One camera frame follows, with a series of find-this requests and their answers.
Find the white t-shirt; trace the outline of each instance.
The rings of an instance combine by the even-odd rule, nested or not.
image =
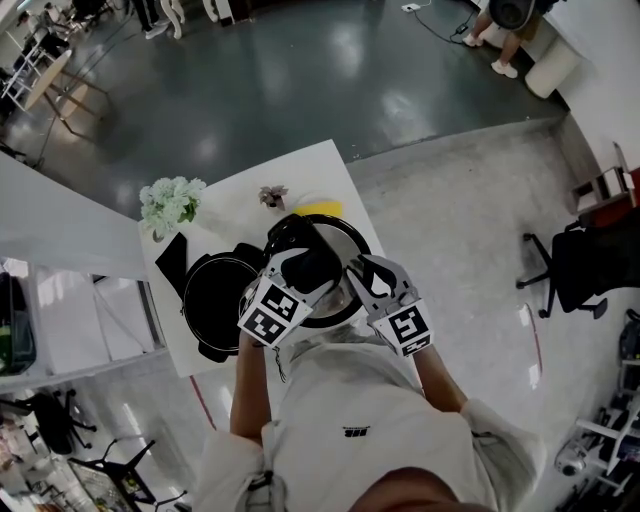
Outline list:
[[[264,451],[212,433],[196,512],[346,512],[376,481],[406,467],[438,476],[461,502],[516,510],[544,468],[541,440],[475,400],[461,414],[437,411],[404,363],[368,344],[305,352],[292,365],[280,419],[263,429]],[[249,488],[266,470],[275,475],[276,504],[252,508]]]

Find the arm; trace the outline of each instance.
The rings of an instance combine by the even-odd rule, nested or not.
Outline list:
[[[416,352],[413,361],[427,402],[439,411],[459,413],[468,399],[447,371],[436,348],[431,345]]]
[[[244,331],[240,332],[236,389],[231,406],[231,433],[262,446],[260,431],[271,421],[271,406],[264,351],[262,347],[254,347],[254,343],[256,340]]]

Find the gray floor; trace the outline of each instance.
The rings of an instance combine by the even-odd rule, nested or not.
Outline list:
[[[107,21],[77,36],[74,55],[74,66],[90,70],[86,78],[109,90],[115,105],[100,123],[84,112],[70,120],[97,142],[59,122],[48,135],[45,104],[33,117],[18,113],[7,142],[34,158],[44,148],[44,174],[138,218],[138,191],[163,176],[213,183],[326,139],[350,162],[564,114],[522,81],[496,75],[495,50],[436,39],[402,3],[311,0],[221,28],[191,0],[180,41],[145,40],[136,18],[113,35],[117,23]],[[448,36],[470,12],[462,0],[438,0],[420,16]],[[525,63],[515,65],[525,71]],[[88,102],[104,108],[99,95]]]
[[[542,265],[521,234],[533,231],[549,244],[572,220],[564,201],[574,180],[558,146],[543,131],[415,154],[402,164],[401,154],[396,164],[365,160],[350,171],[387,255],[406,266],[422,291],[438,350],[463,390],[543,436],[548,469],[526,510],[551,512],[575,483],[551,467],[555,453],[575,419],[589,417],[614,389],[624,311],[637,307],[640,296],[611,292],[599,321],[561,310],[549,320],[536,317],[543,371],[534,389],[535,341],[520,311],[529,305],[535,314],[546,288],[518,291],[514,283]],[[271,360],[269,375],[277,410],[284,385]],[[197,382],[215,423],[228,428],[233,370],[201,374]],[[189,380],[177,377],[168,356],[73,385],[101,427],[96,452],[112,436],[157,438],[141,474],[159,495],[167,486],[193,490],[209,426]],[[122,460],[139,445],[123,444],[129,452]]]

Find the white wall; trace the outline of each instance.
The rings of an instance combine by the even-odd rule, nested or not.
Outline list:
[[[640,5],[637,0],[569,0],[553,16],[581,35],[592,63],[560,87],[602,169],[617,163],[617,141],[640,167]]]
[[[137,223],[0,153],[0,255],[146,280]]]

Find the black office chair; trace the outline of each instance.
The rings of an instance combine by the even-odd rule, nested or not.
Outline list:
[[[71,398],[75,395],[75,390],[68,390],[64,405],[58,401],[61,396],[60,391],[54,391],[53,396],[45,393],[36,393],[26,400],[13,402],[0,399],[0,407],[2,409],[14,407],[24,410],[26,414],[34,413],[38,420],[38,431],[29,435],[29,441],[31,441],[32,445],[39,435],[49,450],[58,455],[69,455],[74,451],[73,438],[83,448],[91,448],[91,443],[85,443],[76,428],[88,430],[89,432],[97,430],[95,426],[85,425],[71,417]]]
[[[523,235],[525,242],[533,241],[547,270],[528,281],[518,281],[516,288],[550,280],[547,309],[539,311],[541,318],[551,316],[556,293],[565,313],[590,311],[598,319],[607,311],[608,302],[603,299],[586,305],[591,297],[614,288],[640,288],[640,208],[603,228],[579,227],[573,223],[553,237],[552,256],[536,235]]]

